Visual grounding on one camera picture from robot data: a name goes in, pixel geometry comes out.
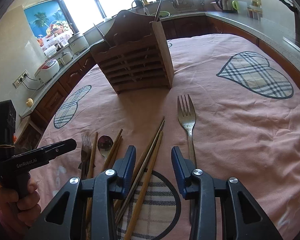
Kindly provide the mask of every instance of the faucet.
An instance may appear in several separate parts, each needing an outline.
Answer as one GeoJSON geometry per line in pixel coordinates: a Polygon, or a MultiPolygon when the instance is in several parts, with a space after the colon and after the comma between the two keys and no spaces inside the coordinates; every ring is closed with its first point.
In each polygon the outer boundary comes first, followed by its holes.
{"type": "Polygon", "coordinates": [[[140,1],[140,2],[142,2],[142,5],[143,5],[143,11],[145,12],[145,15],[150,15],[148,8],[145,6],[145,3],[144,3],[142,0],[133,0],[132,3],[131,3],[131,9],[133,9],[132,5],[133,5],[133,3],[134,3],[135,1],[140,1]]]}

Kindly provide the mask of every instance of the wooden utensil holder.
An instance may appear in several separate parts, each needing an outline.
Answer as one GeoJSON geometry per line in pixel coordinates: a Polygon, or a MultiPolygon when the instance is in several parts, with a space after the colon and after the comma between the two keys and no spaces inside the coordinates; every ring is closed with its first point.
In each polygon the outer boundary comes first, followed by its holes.
{"type": "Polygon", "coordinates": [[[171,88],[173,65],[160,21],[120,11],[105,41],[90,52],[109,83],[124,90],[165,86],[171,88]]]}

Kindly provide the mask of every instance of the rice cooker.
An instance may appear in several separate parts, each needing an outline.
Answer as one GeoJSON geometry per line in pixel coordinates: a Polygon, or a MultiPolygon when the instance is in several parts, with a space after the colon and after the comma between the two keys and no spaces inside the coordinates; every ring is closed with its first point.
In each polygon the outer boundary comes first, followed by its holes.
{"type": "Polygon", "coordinates": [[[58,61],[49,59],[38,68],[34,76],[41,83],[45,84],[58,73],[59,69],[58,61]]]}
{"type": "Polygon", "coordinates": [[[76,33],[68,40],[69,46],[73,54],[79,53],[89,47],[85,36],[81,33],[76,33]]]}

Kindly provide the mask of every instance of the silver screw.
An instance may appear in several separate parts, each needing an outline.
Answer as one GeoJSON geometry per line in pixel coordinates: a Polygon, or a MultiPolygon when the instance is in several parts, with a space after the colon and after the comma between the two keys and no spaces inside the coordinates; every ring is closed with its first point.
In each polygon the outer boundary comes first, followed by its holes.
{"type": "Polygon", "coordinates": [[[231,177],[231,178],[229,179],[229,181],[230,181],[231,183],[233,183],[233,184],[238,183],[238,179],[235,178],[235,177],[231,177]]]}
{"type": "Polygon", "coordinates": [[[71,178],[71,179],[69,180],[69,182],[70,182],[71,184],[76,184],[76,183],[79,182],[79,179],[76,178],[76,177],[74,177],[74,178],[71,178]]]}
{"type": "Polygon", "coordinates": [[[203,174],[203,171],[200,170],[200,169],[195,169],[195,170],[193,170],[193,173],[194,173],[195,175],[202,175],[202,174],[203,174]]]}
{"type": "Polygon", "coordinates": [[[115,173],[114,170],[106,170],[106,175],[111,176],[115,173]]]}

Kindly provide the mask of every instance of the pink sleeve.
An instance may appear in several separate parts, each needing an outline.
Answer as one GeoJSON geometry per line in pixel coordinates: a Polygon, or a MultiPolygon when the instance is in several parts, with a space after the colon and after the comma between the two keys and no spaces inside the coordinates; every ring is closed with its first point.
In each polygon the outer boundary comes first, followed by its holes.
{"type": "Polygon", "coordinates": [[[23,235],[17,233],[15,230],[13,230],[8,223],[5,221],[5,218],[0,210],[0,223],[2,224],[3,228],[6,230],[7,234],[12,240],[22,240],[23,235]]]}

